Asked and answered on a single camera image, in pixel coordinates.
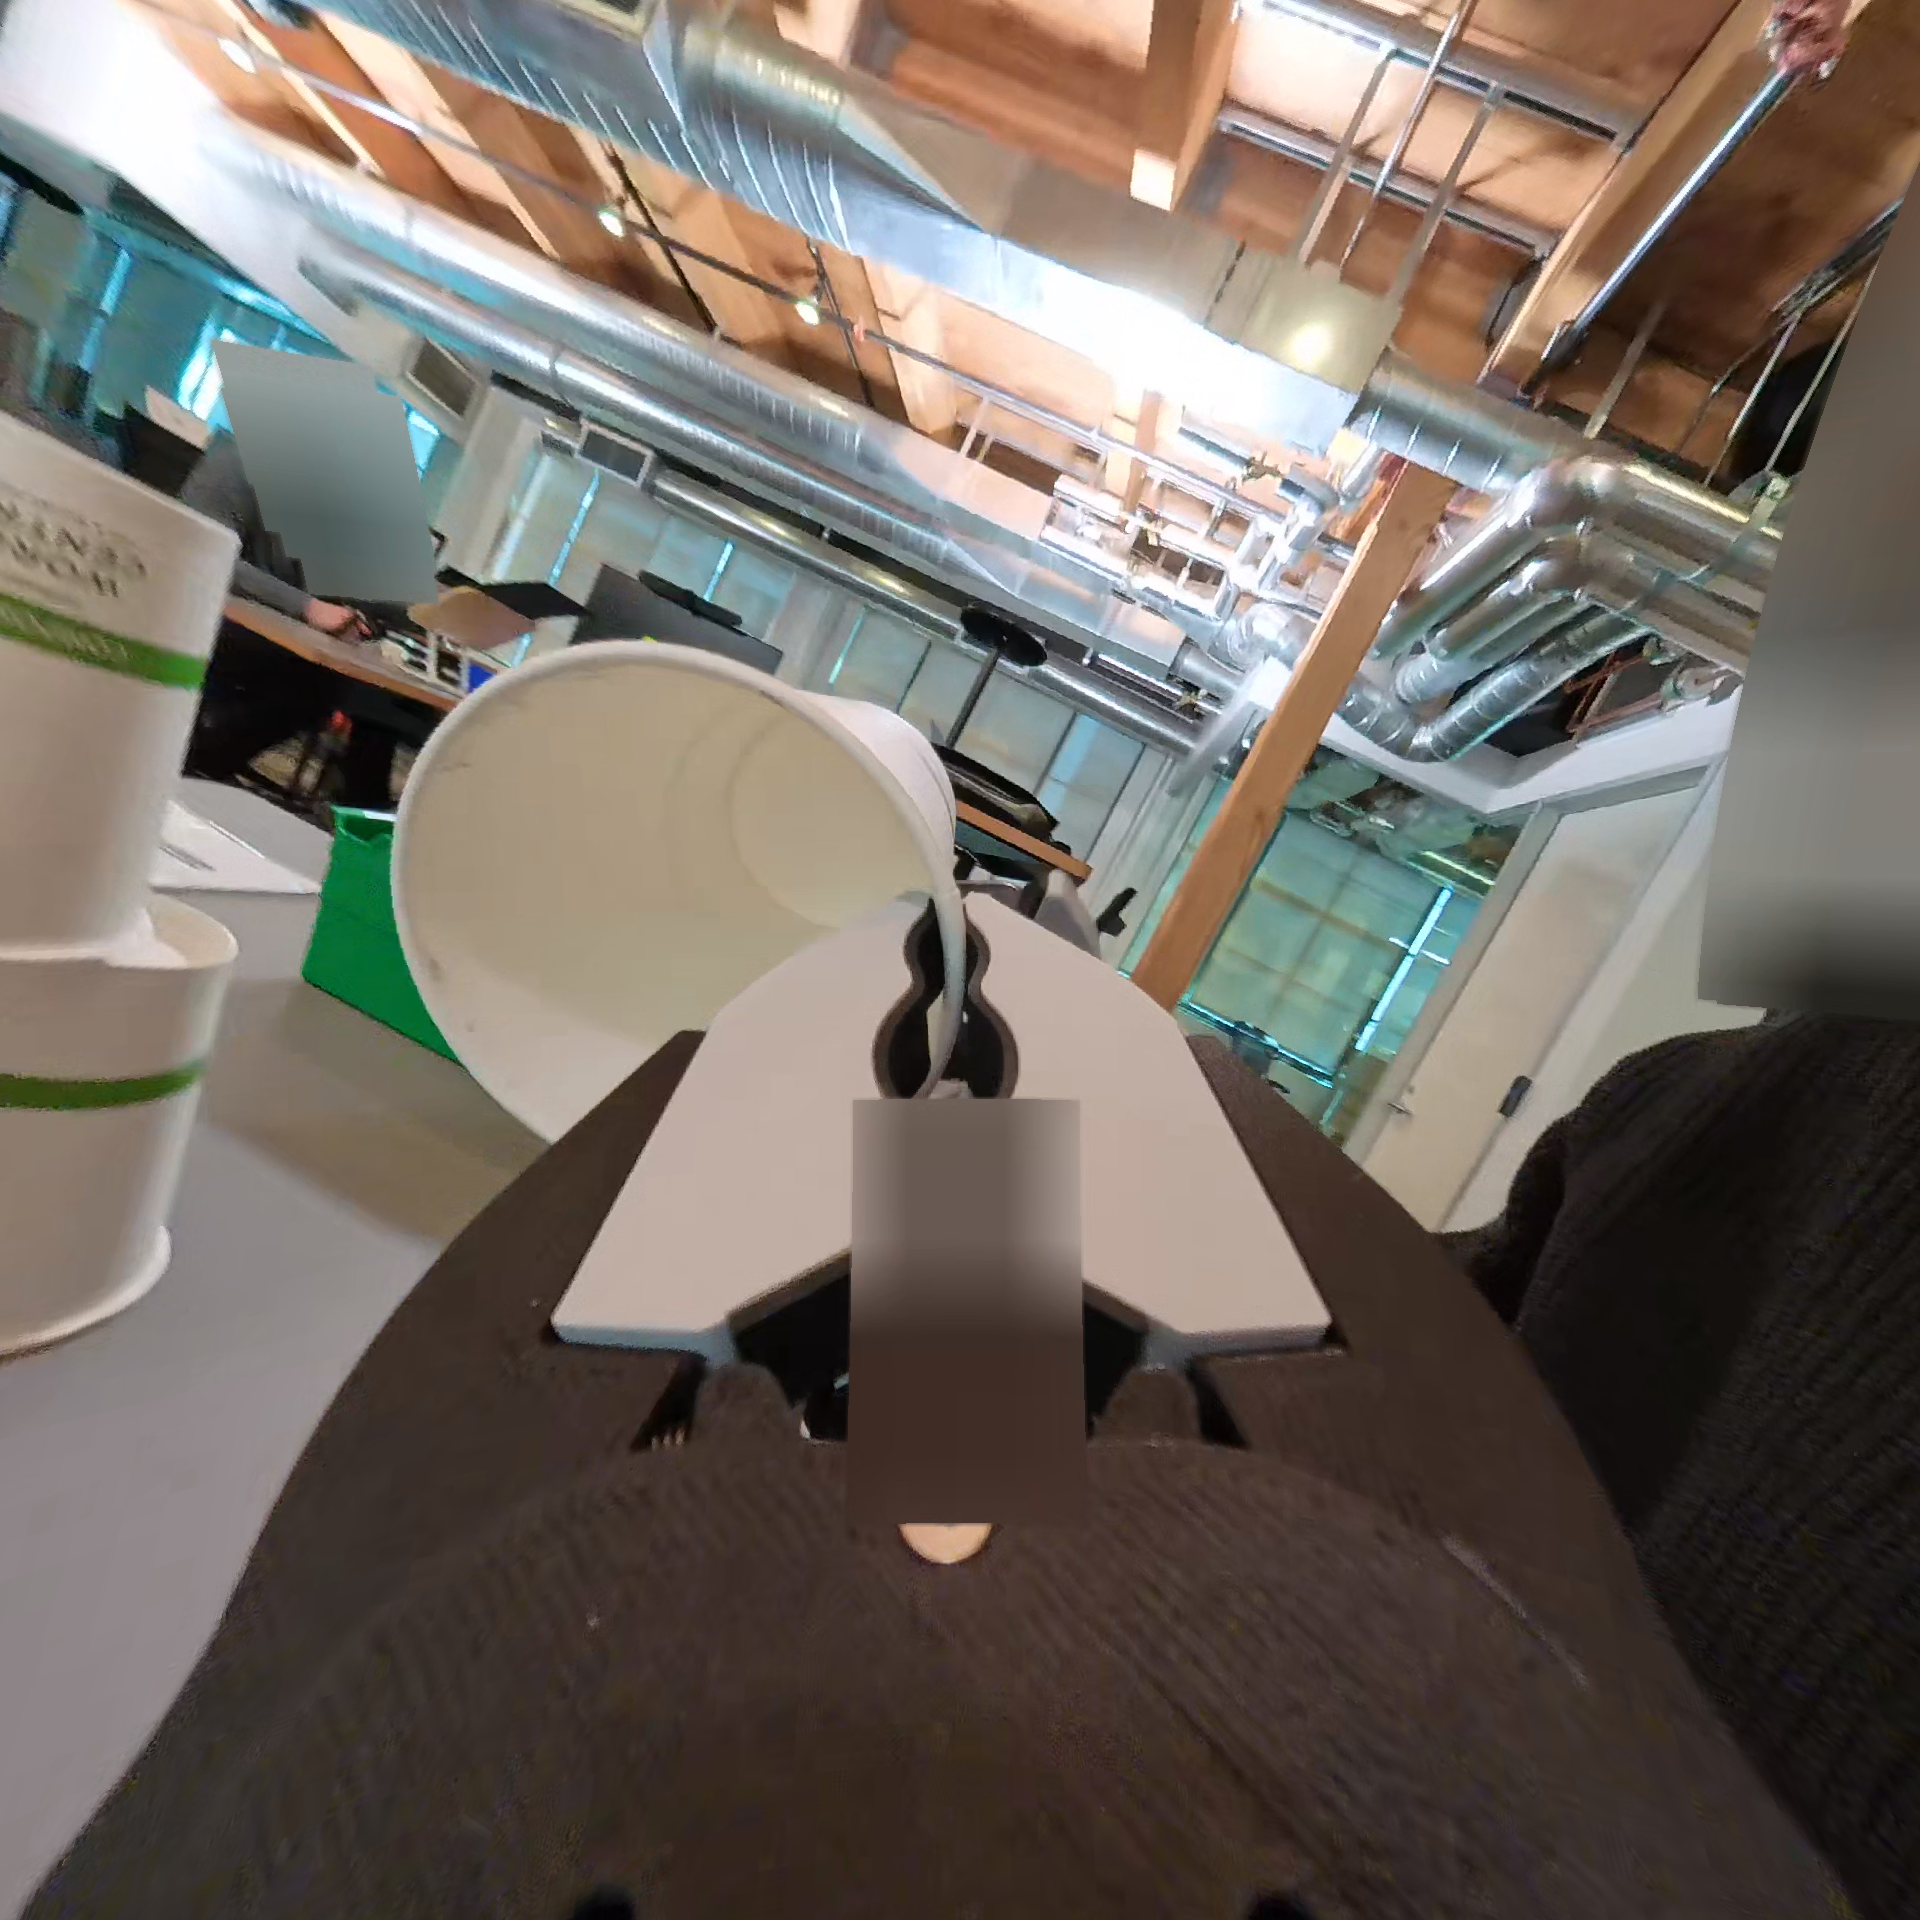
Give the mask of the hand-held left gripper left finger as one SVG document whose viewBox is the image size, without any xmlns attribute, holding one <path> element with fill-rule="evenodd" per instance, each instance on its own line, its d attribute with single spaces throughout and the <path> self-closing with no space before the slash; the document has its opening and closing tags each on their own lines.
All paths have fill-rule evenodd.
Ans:
<svg viewBox="0 0 1920 1920">
<path fill-rule="evenodd" d="M 931 1045 L 938 982 L 917 947 L 934 921 L 903 895 L 787 957 L 699 1038 L 550 1327 L 589 1349 L 726 1359 L 733 1324 L 847 1248 L 853 1110 L 917 1096 L 890 1079 L 903 1024 Z"/>
</svg>

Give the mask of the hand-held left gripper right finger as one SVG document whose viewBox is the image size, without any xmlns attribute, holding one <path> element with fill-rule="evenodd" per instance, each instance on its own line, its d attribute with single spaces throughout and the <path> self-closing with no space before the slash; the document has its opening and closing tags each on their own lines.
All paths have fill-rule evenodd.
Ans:
<svg viewBox="0 0 1920 1920">
<path fill-rule="evenodd" d="M 1022 917 L 967 917 L 1001 1092 L 957 1145 L 1015 1283 L 1076 1283 L 1151 1359 L 1306 1349 L 1332 1311 L 1172 1014 Z"/>
</svg>

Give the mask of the white paper cup green band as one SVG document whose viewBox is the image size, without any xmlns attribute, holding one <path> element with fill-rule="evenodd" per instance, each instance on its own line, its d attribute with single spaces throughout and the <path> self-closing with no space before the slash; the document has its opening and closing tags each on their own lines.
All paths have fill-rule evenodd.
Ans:
<svg viewBox="0 0 1920 1920">
<path fill-rule="evenodd" d="M 235 532 L 2 420 L 2 943 L 122 940 L 225 621 Z"/>
<path fill-rule="evenodd" d="M 237 957 L 229 928 L 153 895 L 132 931 L 2 964 L 2 1352 L 145 1297 Z"/>
<path fill-rule="evenodd" d="M 661 1045 L 905 902 L 939 931 L 932 1091 L 965 1020 L 953 784 L 899 713 L 661 640 L 465 696 L 399 796 L 391 899 L 455 1060 L 546 1143 Z"/>
</svg>

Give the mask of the grey desk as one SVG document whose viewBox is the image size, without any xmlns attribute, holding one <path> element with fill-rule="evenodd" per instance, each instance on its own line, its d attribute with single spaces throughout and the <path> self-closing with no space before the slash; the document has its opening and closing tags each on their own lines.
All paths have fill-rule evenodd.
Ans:
<svg viewBox="0 0 1920 1920">
<path fill-rule="evenodd" d="M 2 1912 L 145 1745 L 325 1406 L 540 1151 L 455 1063 L 302 981 L 308 895 L 193 893 L 237 959 L 130 1310 L 2 1368 Z"/>
</svg>

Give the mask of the white door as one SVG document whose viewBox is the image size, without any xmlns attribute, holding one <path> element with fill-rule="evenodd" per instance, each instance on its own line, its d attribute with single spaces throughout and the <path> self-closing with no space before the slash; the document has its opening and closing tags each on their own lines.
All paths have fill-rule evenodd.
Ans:
<svg viewBox="0 0 1920 1920">
<path fill-rule="evenodd" d="M 1425 1227 L 1441 1229 L 1502 1104 L 1537 1075 L 1649 879 L 1684 824 L 1693 790 L 1541 814 L 1521 835 L 1461 948 L 1462 976 L 1433 995 L 1420 1055 L 1387 1096 L 1364 1161 Z"/>
</svg>

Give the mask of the green plastic bin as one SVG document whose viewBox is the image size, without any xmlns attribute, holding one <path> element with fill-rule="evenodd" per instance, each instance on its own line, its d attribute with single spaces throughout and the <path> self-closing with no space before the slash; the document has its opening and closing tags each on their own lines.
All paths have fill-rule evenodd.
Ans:
<svg viewBox="0 0 1920 1920">
<path fill-rule="evenodd" d="M 393 830 L 389 809 L 337 807 L 318 917 L 302 977 L 374 1024 L 455 1060 L 425 1011 L 399 947 L 393 908 Z"/>
</svg>

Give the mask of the person's black sweater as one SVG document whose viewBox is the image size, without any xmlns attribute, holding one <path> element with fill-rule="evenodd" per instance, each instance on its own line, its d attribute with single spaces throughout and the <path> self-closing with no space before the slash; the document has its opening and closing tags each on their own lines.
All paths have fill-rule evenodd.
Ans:
<svg viewBox="0 0 1920 1920">
<path fill-rule="evenodd" d="M 1646 1046 L 1441 1241 L 1851 1909 L 1917 1915 L 1916 1024 Z"/>
</svg>

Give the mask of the wood edged table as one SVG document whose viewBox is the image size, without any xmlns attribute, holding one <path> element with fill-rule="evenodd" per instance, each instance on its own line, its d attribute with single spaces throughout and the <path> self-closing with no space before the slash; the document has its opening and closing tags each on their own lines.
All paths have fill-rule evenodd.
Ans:
<svg viewBox="0 0 1920 1920">
<path fill-rule="evenodd" d="M 459 701 L 457 687 L 414 673 L 391 662 L 370 640 L 349 640 L 311 628 L 274 607 L 242 596 L 229 596 L 225 617 L 258 635 L 281 654 L 325 668 L 327 671 L 389 693 L 395 699 L 450 713 Z"/>
</svg>

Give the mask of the silver pipe bundle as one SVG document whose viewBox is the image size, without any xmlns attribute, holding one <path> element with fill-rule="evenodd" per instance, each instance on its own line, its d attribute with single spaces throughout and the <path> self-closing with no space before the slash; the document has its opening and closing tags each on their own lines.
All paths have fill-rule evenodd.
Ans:
<svg viewBox="0 0 1920 1920">
<path fill-rule="evenodd" d="M 1486 515 L 1383 621 L 1337 719 L 1404 760 L 1454 760 L 1625 645 L 1742 673 L 1791 481 L 1727 499 L 1387 352 L 1348 427 Z"/>
</svg>

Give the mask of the wooden ceiling post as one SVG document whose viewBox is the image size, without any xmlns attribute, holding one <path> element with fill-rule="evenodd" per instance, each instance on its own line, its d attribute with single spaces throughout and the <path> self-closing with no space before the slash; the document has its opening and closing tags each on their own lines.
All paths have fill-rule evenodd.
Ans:
<svg viewBox="0 0 1920 1920">
<path fill-rule="evenodd" d="M 1179 887 L 1164 905 L 1131 981 L 1164 1011 L 1187 996 L 1274 841 L 1291 788 L 1418 568 L 1455 481 L 1401 463 L 1354 549 L 1324 614 L 1286 673 L 1236 777 L 1223 790 Z"/>
</svg>

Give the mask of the spiral silver air duct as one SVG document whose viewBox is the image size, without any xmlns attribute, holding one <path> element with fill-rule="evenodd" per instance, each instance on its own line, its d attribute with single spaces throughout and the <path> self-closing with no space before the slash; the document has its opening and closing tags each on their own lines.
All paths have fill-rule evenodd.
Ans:
<svg viewBox="0 0 1920 1920">
<path fill-rule="evenodd" d="M 1052 493 L 631 300 L 601 304 L 570 273 L 495 283 L 467 263 L 399 265 L 327 233 L 303 245 L 302 273 L 337 304 L 370 304 L 467 348 L 492 371 L 779 495 L 965 596 L 1161 665 L 1187 645 L 1229 673 L 1254 657 L 1233 614 L 1177 604 L 1140 565 L 1052 544 Z"/>
</svg>

